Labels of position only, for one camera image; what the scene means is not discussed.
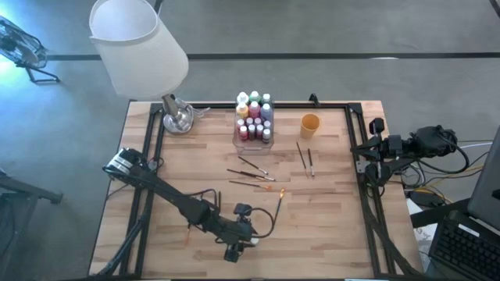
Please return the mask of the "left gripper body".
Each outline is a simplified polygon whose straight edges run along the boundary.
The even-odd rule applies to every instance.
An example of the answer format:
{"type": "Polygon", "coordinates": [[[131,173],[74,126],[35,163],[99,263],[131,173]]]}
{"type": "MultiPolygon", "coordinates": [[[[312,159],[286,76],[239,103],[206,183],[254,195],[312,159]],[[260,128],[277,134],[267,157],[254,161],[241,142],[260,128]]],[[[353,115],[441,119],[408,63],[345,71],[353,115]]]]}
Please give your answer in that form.
{"type": "Polygon", "coordinates": [[[239,216],[236,221],[232,221],[219,216],[212,220],[212,224],[212,233],[216,236],[215,241],[217,244],[244,244],[245,247],[256,246],[250,243],[251,238],[247,234],[247,227],[252,226],[251,219],[239,216]]]}

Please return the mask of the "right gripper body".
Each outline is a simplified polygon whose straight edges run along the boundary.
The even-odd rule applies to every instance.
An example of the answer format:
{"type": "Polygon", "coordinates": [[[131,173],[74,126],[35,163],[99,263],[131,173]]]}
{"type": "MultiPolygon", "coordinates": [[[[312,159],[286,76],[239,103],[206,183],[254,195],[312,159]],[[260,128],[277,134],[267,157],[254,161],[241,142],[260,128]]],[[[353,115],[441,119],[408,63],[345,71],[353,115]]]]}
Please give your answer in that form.
{"type": "Polygon", "coordinates": [[[403,141],[400,135],[389,135],[385,138],[375,136],[375,140],[376,160],[397,158],[403,155],[403,141]]]}

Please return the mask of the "black paintbrush orange bristles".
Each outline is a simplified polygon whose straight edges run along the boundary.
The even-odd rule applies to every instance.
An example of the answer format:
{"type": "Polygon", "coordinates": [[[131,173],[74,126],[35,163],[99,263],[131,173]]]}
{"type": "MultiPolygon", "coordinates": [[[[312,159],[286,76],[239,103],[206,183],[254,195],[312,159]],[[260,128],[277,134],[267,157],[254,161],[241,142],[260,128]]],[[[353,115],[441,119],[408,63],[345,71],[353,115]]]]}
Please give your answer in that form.
{"type": "Polygon", "coordinates": [[[278,216],[279,211],[280,211],[280,207],[281,207],[281,204],[282,204],[282,201],[283,201],[284,194],[285,194],[285,188],[281,188],[280,194],[279,194],[280,195],[279,196],[279,200],[278,200],[278,203],[277,203],[277,208],[276,208],[276,211],[275,211],[274,216],[273,216],[273,227],[276,225],[277,216],[278,216]]]}

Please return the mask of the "black paintbrush gold ferrule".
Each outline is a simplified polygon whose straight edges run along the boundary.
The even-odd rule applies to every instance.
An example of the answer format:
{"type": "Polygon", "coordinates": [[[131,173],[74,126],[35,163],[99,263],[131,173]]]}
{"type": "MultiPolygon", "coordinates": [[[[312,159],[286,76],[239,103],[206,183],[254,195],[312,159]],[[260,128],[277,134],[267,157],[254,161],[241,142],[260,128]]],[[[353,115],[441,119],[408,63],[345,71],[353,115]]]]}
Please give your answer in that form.
{"type": "Polygon", "coordinates": [[[302,154],[302,149],[300,148],[300,145],[299,145],[298,142],[296,142],[296,146],[297,146],[298,153],[299,153],[299,156],[300,156],[300,159],[301,159],[301,162],[302,162],[302,166],[303,166],[303,169],[304,169],[305,176],[306,176],[306,178],[309,178],[309,175],[307,173],[307,166],[305,164],[305,159],[304,159],[304,156],[302,154]]]}

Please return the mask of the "black power adapter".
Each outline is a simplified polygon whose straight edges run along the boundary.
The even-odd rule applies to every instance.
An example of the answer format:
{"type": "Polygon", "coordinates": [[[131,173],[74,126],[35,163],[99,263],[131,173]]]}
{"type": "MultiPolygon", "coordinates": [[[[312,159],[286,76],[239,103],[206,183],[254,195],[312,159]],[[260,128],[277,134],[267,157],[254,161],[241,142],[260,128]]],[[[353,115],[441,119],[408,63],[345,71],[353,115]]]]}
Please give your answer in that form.
{"type": "Polygon", "coordinates": [[[409,192],[409,198],[417,205],[426,208],[436,208],[445,205],[445,200],[432,192],[425,190],[416,190],[409,192]]]}

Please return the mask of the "yellow paper cup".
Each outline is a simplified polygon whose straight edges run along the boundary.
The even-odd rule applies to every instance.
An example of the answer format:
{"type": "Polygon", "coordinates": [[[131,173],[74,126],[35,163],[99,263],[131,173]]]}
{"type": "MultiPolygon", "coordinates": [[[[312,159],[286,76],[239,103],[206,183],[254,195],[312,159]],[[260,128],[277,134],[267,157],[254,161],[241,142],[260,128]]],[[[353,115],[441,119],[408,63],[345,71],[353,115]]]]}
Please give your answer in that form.
{"type": "Polygon", "coordinates": [[[311,139],[316,131],[320,128],[321,120],[319,116],[308,113],[301,119],[300,137],[303,139],[311,139]]]}

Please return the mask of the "black desk bar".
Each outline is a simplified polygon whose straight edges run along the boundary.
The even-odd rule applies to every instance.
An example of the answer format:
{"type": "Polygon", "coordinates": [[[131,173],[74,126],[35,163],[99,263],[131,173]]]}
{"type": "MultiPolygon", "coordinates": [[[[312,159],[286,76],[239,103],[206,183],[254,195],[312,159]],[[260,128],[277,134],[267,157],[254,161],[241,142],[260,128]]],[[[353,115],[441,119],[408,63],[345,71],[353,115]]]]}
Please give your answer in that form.
{"type": "Polygon", "coordinates": [[[467,215],[469,213],[467,210],[469,202],[470,199],[467,198],[455,203],[451,203],[450,205],[443,205],[441,207],[436,207],[412,214],[410,215],[412,226],[414,228],[419,228],[438,223],[452,211],[457,211],[459,213],[467,215]]]}

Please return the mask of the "white paper sheet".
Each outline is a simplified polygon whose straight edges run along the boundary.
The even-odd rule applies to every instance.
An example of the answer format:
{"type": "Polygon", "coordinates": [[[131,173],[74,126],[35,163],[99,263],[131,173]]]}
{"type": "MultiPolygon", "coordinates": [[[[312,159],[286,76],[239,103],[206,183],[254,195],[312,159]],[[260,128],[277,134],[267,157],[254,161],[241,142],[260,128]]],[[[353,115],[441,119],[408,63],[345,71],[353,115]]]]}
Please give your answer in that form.
{"type": "MultiPolygon", "coordinates": [[[[406,199],[406,204],[410,215],[422,212],[423,210],[409,198],[406,199]]],[[[430,246],[432,244],[432,240],[434,239],[437,226],[437,223],[434,223],[427,226],[415,227],[413,229],[420,253],[420,259],[425,271],[427,271],[430,264],[430,259],[427,257],[427,254],[430,251],[430,246]]]]}

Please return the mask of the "clear plastic bin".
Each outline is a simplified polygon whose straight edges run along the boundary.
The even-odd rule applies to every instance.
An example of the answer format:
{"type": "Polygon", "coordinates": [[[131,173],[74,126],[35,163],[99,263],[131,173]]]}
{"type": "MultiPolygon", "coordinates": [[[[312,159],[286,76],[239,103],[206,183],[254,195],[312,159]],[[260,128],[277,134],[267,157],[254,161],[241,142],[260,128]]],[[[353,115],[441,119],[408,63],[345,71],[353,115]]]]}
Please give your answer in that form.
{"type": "Polygon", "coordinates": [[[249,154],[266,154],[273,146],[274,143],[274,103],[271,101],[269,103],[273,108],[273,119],[270,121],[272,123],[271,134],[272,137],[268,144],[262,142],[262,139],[259,140],[255,138],[254,140],[247,139],[246,141],[241,141],[238,136],[239,129],[236,126],[236,122],[239,119],[236,113],[234,113],[234,129],[233,129],[233,145],[236,147],[237,152],[241,155],[249,155],[249,154]]]}

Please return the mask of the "grey laptop screen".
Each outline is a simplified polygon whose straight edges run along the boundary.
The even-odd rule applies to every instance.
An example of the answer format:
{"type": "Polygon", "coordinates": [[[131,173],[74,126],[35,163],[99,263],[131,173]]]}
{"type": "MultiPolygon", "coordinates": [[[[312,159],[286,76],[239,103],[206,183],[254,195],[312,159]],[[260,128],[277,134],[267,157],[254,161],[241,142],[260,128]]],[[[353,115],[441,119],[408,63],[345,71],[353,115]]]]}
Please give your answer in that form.
{"type": "Polygon", "coordinates": [[[500,126],[467,209],[474,218],[487,223],[500,232],[500,126]]]}

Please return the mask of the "black keyboard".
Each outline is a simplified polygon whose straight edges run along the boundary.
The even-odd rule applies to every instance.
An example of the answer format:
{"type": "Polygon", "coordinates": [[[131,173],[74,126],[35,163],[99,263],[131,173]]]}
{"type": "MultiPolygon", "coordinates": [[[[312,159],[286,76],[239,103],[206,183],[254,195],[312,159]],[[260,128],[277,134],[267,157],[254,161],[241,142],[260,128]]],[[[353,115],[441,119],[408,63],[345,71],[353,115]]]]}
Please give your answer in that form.
{"type": "Polygon", "coordinates": [[[500,281],[500,236],[469,218],[441,220],[429,256],[472,280],[500,281]]]}

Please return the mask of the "white shade silver table lamp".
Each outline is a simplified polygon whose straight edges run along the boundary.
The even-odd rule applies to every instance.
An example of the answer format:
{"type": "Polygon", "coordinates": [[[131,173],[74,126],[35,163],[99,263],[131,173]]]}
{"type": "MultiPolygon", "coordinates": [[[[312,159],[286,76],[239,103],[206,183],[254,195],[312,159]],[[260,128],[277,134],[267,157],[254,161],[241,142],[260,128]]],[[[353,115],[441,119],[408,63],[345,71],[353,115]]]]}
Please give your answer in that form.
{"type": "Polygon", "coordinates": [[[153,7],[146,0],[98,0],[89,27],[116,93],[160,98],[166,130],[189,132],[194,113],[173,94],[188,74],[188,57],[153,7]]]}

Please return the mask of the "black floor stand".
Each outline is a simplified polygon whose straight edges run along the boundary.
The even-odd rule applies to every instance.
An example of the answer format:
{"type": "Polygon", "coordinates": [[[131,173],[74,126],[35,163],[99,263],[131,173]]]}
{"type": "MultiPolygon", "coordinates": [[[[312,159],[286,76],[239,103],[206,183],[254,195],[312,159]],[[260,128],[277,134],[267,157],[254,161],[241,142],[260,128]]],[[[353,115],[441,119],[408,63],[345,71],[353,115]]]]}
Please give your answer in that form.
{"type": "Polygon", "coordinates": [[[63,195],[13,179],[0,169],[0,281],[40,199],[59,204],[63,195]]]}

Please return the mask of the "black floor fan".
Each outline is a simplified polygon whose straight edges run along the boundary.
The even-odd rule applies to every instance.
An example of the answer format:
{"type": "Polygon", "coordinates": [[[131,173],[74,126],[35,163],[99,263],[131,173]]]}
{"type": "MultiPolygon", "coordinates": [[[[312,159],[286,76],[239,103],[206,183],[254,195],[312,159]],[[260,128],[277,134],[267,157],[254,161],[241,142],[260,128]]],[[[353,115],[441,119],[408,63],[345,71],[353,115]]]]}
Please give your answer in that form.
{"type": "Polygon", "coordinates": [[[32,83],[59,83],[60,79],[46,72],[47,48],[40,40],[16,24],[0,16],[0,55],[27,72],[32,83]]]}

